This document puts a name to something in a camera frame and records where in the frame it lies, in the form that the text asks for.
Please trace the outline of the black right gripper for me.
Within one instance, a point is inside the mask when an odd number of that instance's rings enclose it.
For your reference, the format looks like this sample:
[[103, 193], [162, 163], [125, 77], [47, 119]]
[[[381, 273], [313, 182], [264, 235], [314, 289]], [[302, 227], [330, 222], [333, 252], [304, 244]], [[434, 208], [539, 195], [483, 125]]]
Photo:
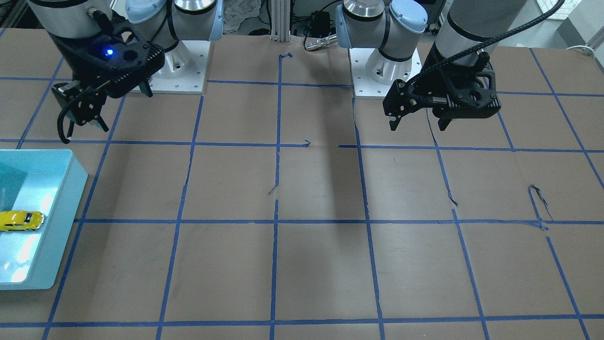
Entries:
[[[62, 108], [58, 117], [58, 126], [63, 125], [63, 119], [66, 117], [70, 119], [72, 125], [79, 126], [94, 120], [95, 125], [107, 133], [109, 127], [100, 112], [108, 95], [100, 90], [96, 69], [90, 62], [91, 56], [88, 52], [90, 46], [58, 45], [59, 51], [73, 71], [71, 82], [58, 83], [52, 87], [52, 93]], [[141, 82], [139, 90], [148, 98], [153, 96], [148, 81]]]

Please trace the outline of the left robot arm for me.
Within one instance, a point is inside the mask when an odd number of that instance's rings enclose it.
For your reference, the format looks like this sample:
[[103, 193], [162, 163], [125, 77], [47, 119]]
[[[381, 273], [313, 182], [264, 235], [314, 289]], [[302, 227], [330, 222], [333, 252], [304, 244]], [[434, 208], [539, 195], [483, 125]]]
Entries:
[[382, 106], [396, 130], [402, 118], [431, 108], [438, 127], [454, 119], [487, 119], [500, 109], [491, 39], [508, 32], [524, 0], [455, 0], [420, 73], [388, 76], [384, 67], [409, 64], [428, 13], [415, 0], [342, 0], [336, 7], [336, 35], [343, 48], [371, 48], [373, 77], [390, 87]]

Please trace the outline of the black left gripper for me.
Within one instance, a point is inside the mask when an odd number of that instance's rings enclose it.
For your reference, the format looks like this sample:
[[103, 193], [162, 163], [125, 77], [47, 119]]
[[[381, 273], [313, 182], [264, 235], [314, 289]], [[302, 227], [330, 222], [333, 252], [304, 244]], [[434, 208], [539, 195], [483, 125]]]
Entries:
[[414, 83], [397, 79], [382, 102], [389, 116], [391, 131], [396, 131], [404, 116], [432, 108], [440, 131], [453, 119], [486, 119], [501, 109], [495, 86], [495, 73], [487, 51], [473, 52], [470, 66], [454, 62], [433, 70]]

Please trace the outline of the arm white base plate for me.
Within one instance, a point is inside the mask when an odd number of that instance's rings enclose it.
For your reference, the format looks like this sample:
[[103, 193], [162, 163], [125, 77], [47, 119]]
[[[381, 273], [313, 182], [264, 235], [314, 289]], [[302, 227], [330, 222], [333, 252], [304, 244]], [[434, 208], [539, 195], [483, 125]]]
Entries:
[[180, 41], [165, 65], [149, 79], [153, 94], [203, 94], [209, 64], [209, 41]]
[[356, 99], [384, 99], [397, 79], [407, 81], [421, 71], [417, 49], [403, 62], [389, 60], [377, 48], [350, 48], [350, 71]]

